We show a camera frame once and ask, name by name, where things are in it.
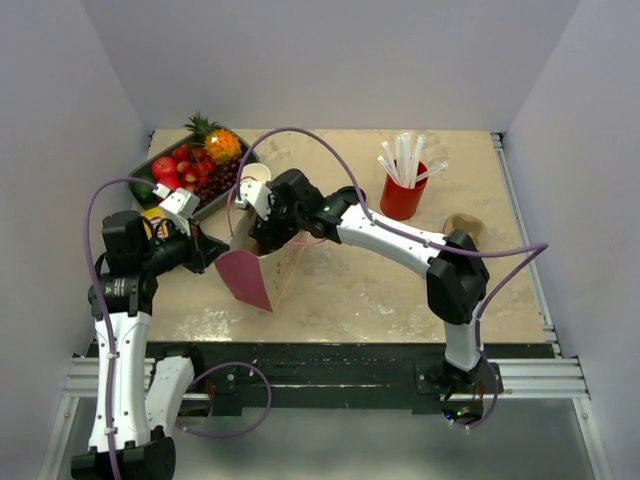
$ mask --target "gray floor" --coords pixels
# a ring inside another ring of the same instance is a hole
[[[95,408],[83,403],[69,443],[75,451],[86,448]],[[198,426],[231,431],[260,413]],[[242,438],[178,432],[175,440],[176,480],[593,479],[570,401],[504,400],[471,434],[403,411],[275,410]]]

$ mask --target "table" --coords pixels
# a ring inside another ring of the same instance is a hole
[[[267,130],[236,129],[248,143]],[[376,162],[380,143],[395,130],[314,130],[343,155],[379,210],[385,174]],[[521,245],[491,137],[483,131],[429,131],[423,154],[428,165],[449,167],[429,179],[416,215],[408,224],[441,231],[454,212],[487,225],[487,251]],[[149,157],[188,134],[156,130]],[[256,149],[273,175],[299,168],[323,194],[348,185],[338,162],[322,145],[299,133],[270,137]],[[229,236],[224,211],[202,222],[217,238]],[[492,288],[520,261],[486,260]],[[371,252],[325,242],[307,247],[275,313],[236,301],[215,268],[193,275],[178,268],[159,279],[150,341],[385,342],[441,343],[442,321],[426,305],[424,281],[408,269]],[[541,313],[530,276],[519,274],[484,315],[488,343],[544,343]]]

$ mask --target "cup of straws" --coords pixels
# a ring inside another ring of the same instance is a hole
[[[413,217],[429,177],[444,170],[448,165],[447,162],[443,162],[428,169],[420,161],[426,141],[426,135],[418,135],[411,153],[411,134],[396,135],[395,155],[391,152],[389,142],[382,142],[386,158],[380,155],[378,162],[387,172],[387,178],[380,199],[380,209],[389,218],[408,220]]]

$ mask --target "gray wall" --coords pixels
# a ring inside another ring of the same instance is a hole
[[[564,353],[618,480],[640,471],[640,3],[583,0],[509,129],[507,158]]]
[[[1,10],[0,478],[22,480],[38,472],[69,358],[92,330],[88,196],[141,160],[145,134],[78,0]],[[106,193],[94,227],[127,198]]]
[[[579,0],[82,0],[142,119],[503,131]]]

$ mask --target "red cup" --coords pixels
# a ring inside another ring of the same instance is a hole
[[[418,175],[427,171],[424,163],[418,164]],[[387,175],[384,182],[384,190],[380,199],[380,210],[387,217],[394,220],[408,220],[413,217],[418,209],[424,187],[429,178],[416,183],[415,188],[405,188],[398,185],[393,178]]]

